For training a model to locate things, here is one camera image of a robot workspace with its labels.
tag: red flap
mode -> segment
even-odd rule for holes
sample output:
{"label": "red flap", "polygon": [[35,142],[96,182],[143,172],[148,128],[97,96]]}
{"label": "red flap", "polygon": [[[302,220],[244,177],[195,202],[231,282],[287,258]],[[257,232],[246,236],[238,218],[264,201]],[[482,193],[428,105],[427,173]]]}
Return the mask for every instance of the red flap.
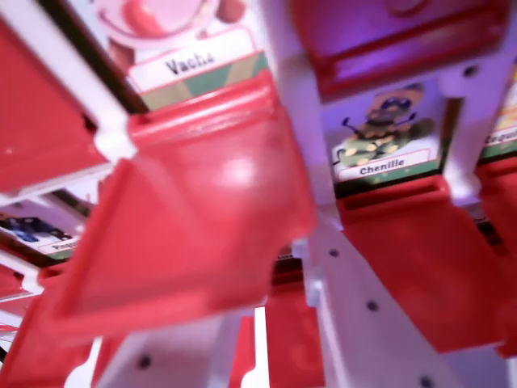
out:
{"label": "red flap", "polygon": [[0,22],[0,192],[107,162],[81,110]]}
{"label": "red flap", "polygon": [[483,183],[483,208],[517,258],[517,157],[486,164],[477,173]]}
{"label": "red flap", "polygon": [[345,234],[439,351],[502,340],[498,258],[439,176],[341,202]]}
{"label": "red flap", "polygon": [[269,74],[135,118],[141,147],[106,182],[59,288],[59,336],[113,335],[265,297],[315,211]]}
{"label": "red flap", "polygon": [[323,94],[445,65],[504,36],[508,0],[291,0]]}

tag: red plastic flap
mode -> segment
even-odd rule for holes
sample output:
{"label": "red plastic flap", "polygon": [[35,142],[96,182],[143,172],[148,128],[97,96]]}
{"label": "red plastic flap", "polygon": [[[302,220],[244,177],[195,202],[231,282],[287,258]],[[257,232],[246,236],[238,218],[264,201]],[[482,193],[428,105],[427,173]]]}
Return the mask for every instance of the red plastic flap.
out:
{"label": "red plastic flap", "polygon": [[441,177],[351,196],[340,205],[346,236],[439,351],[502,340],[498,312],[511,287]]}
{"label": "red plastic flap", "polygon": [[107,162],[81,111],[0,22],[0,192]]}
{"label": "red plastic flap", "polygon": [[302,282],[276,286],[266,304],[271,388],[325,386],[316,310]]}
{"label": "red plastic flap", "polygon": [[510,13],[507,0],[291,4],[323,94],[385,82],[493,47]]}
{"label": "red plastic flap", "polygon": [[7,353],[0,386],[62,388],[69,373],[88,358],[90,344],[65,346],[41,330],[42,315],[53,296],[52,290],[47,289],[31,304]]}
{"label": "red plastic flap", "polygon": [[477,173],[483,183],[483,208],[517,259],[517,157],[486,164]]}
{"label": "red plastic flap", "polygon": [[106,182],[60,285],[48,322],[60,336],[257,303],[280,249],[315,224],[303,159],[267,74],[137,121],[148,140]]}

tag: black rivet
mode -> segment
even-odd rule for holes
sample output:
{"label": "black rivet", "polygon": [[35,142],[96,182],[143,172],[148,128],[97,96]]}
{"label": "black rivet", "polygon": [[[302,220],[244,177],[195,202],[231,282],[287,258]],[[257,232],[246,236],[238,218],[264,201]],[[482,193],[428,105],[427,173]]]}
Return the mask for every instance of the black rivet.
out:
{"label": "black rivet", "polygon": [[379,305],[377,305],[377,302],[375,301],[368,301],[366,303],[366,307],[370,310],[370,311],[378,311],[379,310]]}
{"label": "black rivet", "polygon": [[432,379],[429,376],[422,376],[422,377],[420,377],[420,386],[422,388],[434,388],[435,383],[432,381]]}
{"label": "black rivet", "polygon": [[473,75],[475,75],[478,71],[478,67],[476,65],[474,66],[469,66],[467,67],[465,70],[463,70],[463,76],[464,77],[472,77]]}
{"label": "black rivet", "polygon": [[147,369],[151,366],[151,357],[146,354],[138,360],[138,369]]}
{"label": "black rivet", "polygon": [[86,131],[88,131],[90,134],[95,134],[95,131],[97,131],[97,125],[91,120],[90,117],[85,115],[84,113],[81,114],[82,120],[84,122],[84,128]]}

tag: white plastic frame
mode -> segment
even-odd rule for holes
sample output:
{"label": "white plastic frame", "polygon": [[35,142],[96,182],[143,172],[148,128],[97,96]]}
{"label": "white plastic frame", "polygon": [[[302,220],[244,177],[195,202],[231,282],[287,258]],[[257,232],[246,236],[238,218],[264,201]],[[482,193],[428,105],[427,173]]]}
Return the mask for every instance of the white plastic frame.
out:
{"label": "white plastic frame", "polygon": [[[316,75],[292,25],[287,4],[285,0],[254,0],[265,35],[263,41],[266,42],[267,60],[275,75],[280,98],[291,113],[317,204],[337,225],[340,221],[333,206],[332,171],[321,124],[324,105],[335,101],[323,103],[320,99]],[[505,97],[511,67],[517,55],[516,21],[516,14],[512,12],[506,39],[493,53],[370,89],[396,89],[437,78],[445,97],[464,98],[443,172],[456,205],[478,201],[481,185],[474,168]],[[464,77],[464,70],[473,65],[477,67],[477,72],[471,78]]]}
{"label": "white plastic frame", "polygon": [[2,192],[0,193],[0,206],[8,206],[15,202],[54,192],[70,185],[75,185],[91,179],[103,180],[111,174],[113,167],[112,163],[104,163],[100,166],[87,168],[82,171],[76,171],[68,175],[49,179],[45,182],[26,186],[16,192]]}
{"label": "white plastic frame", "polygon": [[317,308],[327,387],[462,386],[331,220],[320,214],[293,254]]}

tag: green stripe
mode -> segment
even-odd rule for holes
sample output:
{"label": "green stripe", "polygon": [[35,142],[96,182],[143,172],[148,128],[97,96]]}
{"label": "green stripe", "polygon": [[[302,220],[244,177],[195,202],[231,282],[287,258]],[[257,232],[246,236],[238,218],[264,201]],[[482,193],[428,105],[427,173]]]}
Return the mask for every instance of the green stripe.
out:
{"label": "green stripe", "polygon": [[506,143],[501,143],[497,145],[491,145],[490,147],[485,147],[481,152],[481,159],[483,158],[492,158],[494,156],[499,156],[503,154],[508,154],[510,152],[515,152],[517,150],[517,141],[507,141]]}
{"label": "green stripe", "polygon": [[255,67],[253,68],[253,76],[259,74],[262,70],[268,68],[266,54],[264,52],[258,55],[257,61],[255,62]]}
{"label": "green stripe", "polygon": [[225,85],[230,67],[231,64],[224,65],[219,69],[189,78],[185,81],[188,90],[192,93],[193,97],[196,97],[208,93],[209,91],[221,89]]}

